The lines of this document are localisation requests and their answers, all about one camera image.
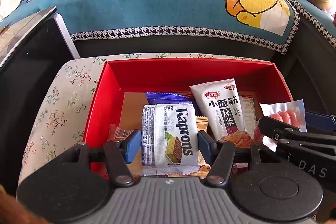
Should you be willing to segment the tan biscuit packet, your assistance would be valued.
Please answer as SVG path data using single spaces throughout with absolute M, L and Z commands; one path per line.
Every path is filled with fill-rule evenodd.
M 209 125 L 209 119 L 206 116 L 197 116 L 197 132 L 204 131 L 211 138 L 213 138 L 213 131 Z M 207 151 L 207 144 L 205 140 L 200 140 L 199 143 L 199 152 L 198 152 L 198 164 L 199 169 L 195 172 L 189 174 L 169 174 L 168 177 L 199 177 L 200 179 L 205 179 L 208 175 L 211 166 L 207 162 L 208 158 L 211 156 L 211 153 Z

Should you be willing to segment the black glass coffee table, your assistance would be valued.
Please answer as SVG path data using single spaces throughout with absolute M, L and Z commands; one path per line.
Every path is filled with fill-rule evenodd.
M 22 158 L 38 110 L 56 73 L 80 57 L 56 7 L 1 34 L 1 186 L 15 195 Z

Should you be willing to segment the blue wafer biscuit packet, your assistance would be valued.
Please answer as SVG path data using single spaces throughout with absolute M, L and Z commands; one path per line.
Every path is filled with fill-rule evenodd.
M 146 92 L 146 99 L 150 105 L 173 104 L 173 103 L 191 103 L 194 108 L 198 108 L 197 103 L 192 98 L 176 93 L 166 92 Z

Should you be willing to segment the white bun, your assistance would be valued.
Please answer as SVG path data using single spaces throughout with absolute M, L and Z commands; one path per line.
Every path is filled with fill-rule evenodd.
M 108 133 L 108 138 L 107 141 L 110 140 L 125 140 L 131 133 L 133 132 L 133 130 L 126 130 L 123 129 L 121 127 L 117 127 L 115 124 L 111 124 L 109 126 L 109 133 Z

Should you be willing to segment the white spicy gluten strip packet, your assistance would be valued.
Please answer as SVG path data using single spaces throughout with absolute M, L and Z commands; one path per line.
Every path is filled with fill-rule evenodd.
M 208 118 L 216 141 L 226 140 L 239 148 L 250 147 L 253 140 L 245 131 L 234 79 L 192 85 L 190 89 L 201 113 Z

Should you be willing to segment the white Kaprons wafer packet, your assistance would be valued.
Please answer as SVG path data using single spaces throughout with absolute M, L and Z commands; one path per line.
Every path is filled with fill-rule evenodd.
M 143 107 L 141 162 L 144 176 L 197 172 L 198 156 L 197 121 L 191 102 Z

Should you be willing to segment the red cardboard box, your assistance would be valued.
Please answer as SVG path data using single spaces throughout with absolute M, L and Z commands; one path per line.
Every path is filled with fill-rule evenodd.
M 273 63 L 228 59 L 136 59 L 108 61 L 100 74 L 85 127 L 88 147 L 102 147 L 109 126 L 141 129 L 146 92 L 190 93 L 190 86 L 234 79 L 240 95 L 258 103 L 290 102 L 289 89 Z

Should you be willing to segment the red white long snack packet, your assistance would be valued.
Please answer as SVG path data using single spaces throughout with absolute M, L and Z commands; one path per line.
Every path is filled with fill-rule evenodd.
M 240 104 L 243 112 L 245 131 L 253 138 L 254 129 L 256 127 L 256 113 L 253 98 L 239 96 Z

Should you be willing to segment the red Trolli candy packet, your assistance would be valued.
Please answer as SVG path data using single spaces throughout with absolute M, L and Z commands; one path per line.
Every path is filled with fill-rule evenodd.
M 186 98 L 194 99 L 194 95 L 192 93 L 183 93 L 182 95 Z

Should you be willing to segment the vacuum packed mini sausages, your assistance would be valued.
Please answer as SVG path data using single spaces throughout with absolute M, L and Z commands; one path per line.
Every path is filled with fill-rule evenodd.
M 301 132 L 307 132 L 305 119 L 305 106 L 303 100 L 296 100 L 285 103 L 259 104 L 263 116 L 271 117 L 275 120 L 287 123 L 298 128 Z M 264 135 L 260 132 L 258 126 L 255 127 L 253 138 L 256 143 L 263 143 L 273 152 L 276 151 L 276 142 L 269 137 L 264 139 Z

